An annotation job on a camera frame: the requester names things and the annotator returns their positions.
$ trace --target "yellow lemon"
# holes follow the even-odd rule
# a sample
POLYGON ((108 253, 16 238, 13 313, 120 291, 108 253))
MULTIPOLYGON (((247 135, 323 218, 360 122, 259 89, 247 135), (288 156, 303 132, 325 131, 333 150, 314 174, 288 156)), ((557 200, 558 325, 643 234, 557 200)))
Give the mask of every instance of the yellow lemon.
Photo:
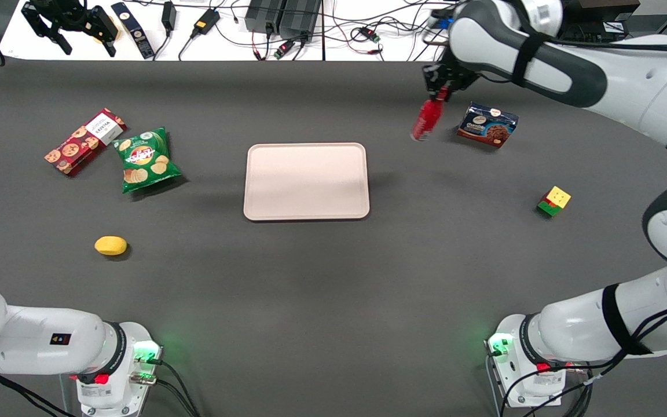
POLYGON ((119 236, 102 236, 95 242, 94 248, 98 253, 116 256, 125 252, 127 242, 119 236))

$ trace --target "potato chip bag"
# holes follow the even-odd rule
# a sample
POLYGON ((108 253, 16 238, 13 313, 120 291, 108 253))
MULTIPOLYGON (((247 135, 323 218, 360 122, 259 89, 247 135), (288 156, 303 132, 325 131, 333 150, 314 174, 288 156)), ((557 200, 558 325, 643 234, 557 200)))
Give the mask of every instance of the potato chip bag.
POLYGON ((113 140, 112 144, 122 158, 123 193, 182 175, 169 160, 166 129, 163 126, 129 139, 113 140))

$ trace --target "blue package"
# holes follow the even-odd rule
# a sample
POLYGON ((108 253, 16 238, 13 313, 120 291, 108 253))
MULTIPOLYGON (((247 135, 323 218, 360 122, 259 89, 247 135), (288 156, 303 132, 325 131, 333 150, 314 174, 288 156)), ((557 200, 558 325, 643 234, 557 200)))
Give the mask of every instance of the blue package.
POLYGON ((470 102, 457 135, 500 148, 513 134, 519 116, 470 102))

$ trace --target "cookie box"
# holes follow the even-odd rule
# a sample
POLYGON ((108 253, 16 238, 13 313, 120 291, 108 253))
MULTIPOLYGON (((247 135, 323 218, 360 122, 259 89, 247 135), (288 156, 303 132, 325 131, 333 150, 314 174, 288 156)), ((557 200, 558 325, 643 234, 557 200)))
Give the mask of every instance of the cookie box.
POLYGON ((73 132, 58 148, 45 155, 56 169, 72 177, 85 167, 108 143, 127 129, 125 123, 106 108, 73 132))

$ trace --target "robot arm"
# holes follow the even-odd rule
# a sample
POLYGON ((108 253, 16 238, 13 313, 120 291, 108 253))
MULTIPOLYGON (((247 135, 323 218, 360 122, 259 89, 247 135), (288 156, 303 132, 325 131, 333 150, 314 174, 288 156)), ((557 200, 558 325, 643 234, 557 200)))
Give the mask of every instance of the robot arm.
POLYGON ((100 41, 109 56, 115 56, 113 43, 117 37, 117 27, 109 20, 100 6, 89 10, 79 0, 30 0, 22 6, 22 15, 37 36, 47 37, 66 53, 71 55, 71 45, 61 35, 60 30, 84 32, 100 41), (43 19, 50 21, 46 26, 43 19))
POLYGON ((85 415, 137 417, 162 350, 136 323, 73 309, 8 306, 0 295, 0 374, 70 374, 85 415))
MULTIPOLYGON (((558 45, 545 41, 556 35, 562 21, 559 0, 518 3, 470 0, 458 6, 448 51, 439 63, 424 67, 432 97, 444 85, 450 91, 464 90, 479 74, 495 74, 559 103, 613 119, 667 147, 667 51, 654 50, 667 45, 667 36, 616 42, 631 45, 629 49, 558 45), (534 45, 527 41, 530 34, 534 45), (527 50, 534 53, 527 57, 527 50)), ((643 229, 667 261, 667 191, 648 207, 643 229)), ((564 370, 522 379, 548 364, 604 361, 620 351, 635 354, 628 357, 667 354, 667 322, 641 345, 631 337, 645 319, 665 309, 667 267, 550 304, 537 314, 506 317, 487 346, 503 390, 518 382, 508 393, 508 405, 538 406, 563 391, 564 370)), ((557 398, 550 405, 559 403, 557 398)))

